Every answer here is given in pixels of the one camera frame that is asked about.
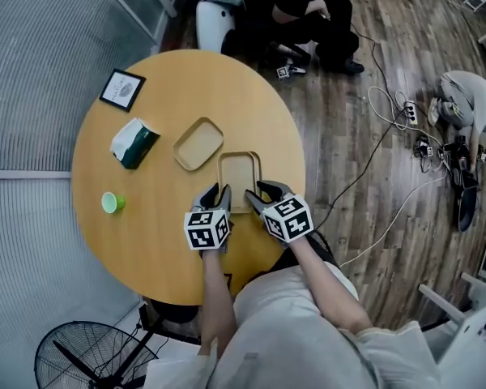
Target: power strip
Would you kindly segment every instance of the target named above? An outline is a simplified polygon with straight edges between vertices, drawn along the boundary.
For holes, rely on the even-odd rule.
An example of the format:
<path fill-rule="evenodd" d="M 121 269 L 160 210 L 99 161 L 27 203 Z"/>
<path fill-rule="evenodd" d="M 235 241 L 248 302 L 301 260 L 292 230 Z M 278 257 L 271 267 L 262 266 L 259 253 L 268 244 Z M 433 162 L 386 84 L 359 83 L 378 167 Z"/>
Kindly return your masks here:
<path fill-rule="evenodd" d="M 408 116 L 408 123 L 411 126 L 417 126 L 418 117 L 416 116 L 416 107 L 414 106 L 414 102 L 406 100 L 403 107 L 405 108 L 405 112 L 407 113 Z"/>

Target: gray wood plank floor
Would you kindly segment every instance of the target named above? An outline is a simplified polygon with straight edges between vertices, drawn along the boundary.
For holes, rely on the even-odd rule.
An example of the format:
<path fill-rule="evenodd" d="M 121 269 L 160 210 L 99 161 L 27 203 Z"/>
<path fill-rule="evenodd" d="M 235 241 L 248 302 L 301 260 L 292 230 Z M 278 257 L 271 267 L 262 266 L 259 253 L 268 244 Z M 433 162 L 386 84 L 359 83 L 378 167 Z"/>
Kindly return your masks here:
<path fill-rule="evenodd" d="M 377 42 L 377 60 L 392 95 L 402 91 L 426 111 L 443 72 L 459 69 L 486 78 L 486 56 L 477 39 L 486 33 L 486 10 L 476 14 L 446 0 L 351 0 L 353 24 Z M 164 50 L 195 47 L 194 14 L 171 22 Z M 313 53 L 313 44 L 308 51 Z M 363 170 L 388 127 L 367 101 L 370 86 L 383 87 L 371 57 L 371 43 L 360 40 L 356 58 L 366 71 L 358 77 L 322 71 L 313 57 L 305 77 L 278 81 L 275 72 L 257 69 L 288 105 L 304 141 L 306 198 L 315 223 L 336 195 Z M 385 97 L 372 100 L 390 115 Z M 418 113 L 420 128 L 440 138 Z M 449 129 L 449 141 L 454 134 Z M 321 231 L 339 263 L 357 256 L 385 231 L 415 187 L 442 175 L 423 174 L 412 156 L 415 131 L 391 129 L 368 172 L 336 204 Z M 481 136 L 486 147 L 486 135 Z M 454 304 L 465 302 L 461 272 L 475 274 L 486 243 L 486 165 L 472 226 L 459 233 L 452 226 L 454 195 L 447 179 L 416 192 L 386 237 L 370 252 L 343 267 L 360 300 L 379 327 L 396 328 L 409 319 L 422 324 L 442 312 L 423 301 L 418 284 L 427 284 Z"/>

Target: green tissue box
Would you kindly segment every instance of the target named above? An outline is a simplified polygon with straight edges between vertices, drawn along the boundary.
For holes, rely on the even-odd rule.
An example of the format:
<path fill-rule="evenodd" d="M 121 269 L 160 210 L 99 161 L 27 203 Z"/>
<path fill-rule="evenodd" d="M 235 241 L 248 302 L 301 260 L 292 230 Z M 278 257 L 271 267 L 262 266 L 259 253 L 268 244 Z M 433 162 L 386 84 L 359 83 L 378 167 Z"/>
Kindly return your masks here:
<path fill-rule="evenodd" d="M 126 169 L 137 169 L 159 137 L 143 120 L 134 118 L 113 137 L 110 151 Z"/>

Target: paper cup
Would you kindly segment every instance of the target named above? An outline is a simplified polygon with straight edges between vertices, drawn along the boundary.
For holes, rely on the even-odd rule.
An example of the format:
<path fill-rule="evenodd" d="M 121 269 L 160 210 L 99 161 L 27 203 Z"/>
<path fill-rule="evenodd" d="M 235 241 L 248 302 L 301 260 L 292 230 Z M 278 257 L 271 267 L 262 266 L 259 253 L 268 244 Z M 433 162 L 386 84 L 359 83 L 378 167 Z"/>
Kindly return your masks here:
<path fill-rule="evenodd" d="M 124 196 L 107 191 L 103 194 L 103 198 L 101 199 L 100 203 L 106 213 L 114 213 L 124 207 L 126 204 L 126 199 Z"/>

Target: tray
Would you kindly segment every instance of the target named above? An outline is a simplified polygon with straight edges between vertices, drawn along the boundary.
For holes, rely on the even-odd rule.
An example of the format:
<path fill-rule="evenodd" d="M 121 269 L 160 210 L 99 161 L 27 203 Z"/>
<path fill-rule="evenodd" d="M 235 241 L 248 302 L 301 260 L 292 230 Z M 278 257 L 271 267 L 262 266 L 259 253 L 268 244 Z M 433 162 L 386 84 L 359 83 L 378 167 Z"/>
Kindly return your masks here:
<path fill-rule="evenodd" d="M 261 178 L 261 162 L 255 152 L 225 152 L 218 158 L 218 183 L 232 190 L 231 213 L 250 213 L 252 205 L 245 190 L 259 195 L 257 181 Z"/>
<path fill-rule="evenodd" d="M 209 118 L 201 117 L 175 142 L 173 154 L 189 171 L 198 169 L 224 143 L 224 133 Z"/>

